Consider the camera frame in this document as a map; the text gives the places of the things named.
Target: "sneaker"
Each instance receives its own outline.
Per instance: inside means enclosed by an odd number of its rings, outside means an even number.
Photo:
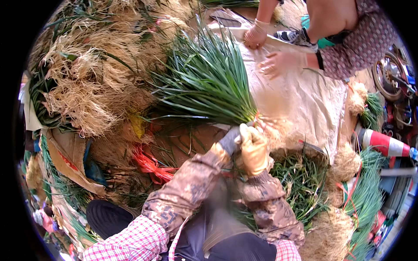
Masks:
[[[311,48],[314,52],[318,51],[318,44],[309,42],[305,28],[302,28],[302,30],[299,31],[278,31],[273,36],[284,42],[298,46],[306,46]]]

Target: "gloved hand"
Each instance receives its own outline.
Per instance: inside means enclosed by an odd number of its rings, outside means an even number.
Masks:
[[[269,23],[255,19],[255,24],[244,35],[245,46],[250,49],[257,49],[263,46],[267,39],[268,25]]]
[[[218,141],[218,143],[229,154],[229,156],[232,156],[232,154],[234,154],[234,152],[238,149],[238,146],[234,140],[239,135],[240,129],[238,127],[233,127],[220,141]]]
[[[249,176],[260,174],[268,166],[267,140],[254,127],[240,125],[241,155]]]
[[[286,71],[308,67],[306,53],[273,52],[267,55],[267,60],[258,64],[260,72],[270,80],[284,74]]]

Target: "red and white traffic cone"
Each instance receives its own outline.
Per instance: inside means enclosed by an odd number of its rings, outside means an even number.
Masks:
[[[359,131],[359,141],[363,149],[373,146],[374,150],[381,152],[386,157],[409,156],[410,147],[407,144],[372,129],[361,128]]]

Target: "person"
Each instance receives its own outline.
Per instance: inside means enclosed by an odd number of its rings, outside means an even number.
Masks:
[[[48,233],[57,230],[56,221],[53,219],[53,211],[50,207],[44,207],[32,213],[34,221],[42,226]]]
[[[304,0],[308,29],[278,31],[273,36],[287,43],[307,46],[316,53],[273,52],[259,64],[260,72],[273,79],[296,68],[321,69],[334,79],[346,79],[382,59],[397,33],[375,0]],[[255,24],[244,36],[251,49],[263,46],[277,0],[260,0]],[[318,40],[334,46],[318,50]]]
[[[252,210],[256,232],[225,207],[221,169],[239,151],[237,142],[248,181],[235,182]],[[105,240],[88,248],[84,260],[154,261],[174,256],[182,261],[300,261],[303,225],[286,202],[280,181],[268,173],[271,167],[266,139],[245,124],[232,128],[206,154],[187,160],[171,181],[152,192],[141,215],[135,217],[133,211],[104,200],[91,201],[87,221]]]

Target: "plaid shirt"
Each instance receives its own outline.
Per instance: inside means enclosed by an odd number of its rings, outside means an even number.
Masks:
[[[169,251],[169,261],[174,261],[174,250],[180,232],[188,218],[181,225]],[[127,228],[105,241],[98,242],[84,252],[84,261],[88,260],[160,260],[160,253],[167,251],[168,234],[163,227],[147,217],[140,215]],[[296,245],[290,240],[275,243],[277,254],[275,261],[301,261]]]

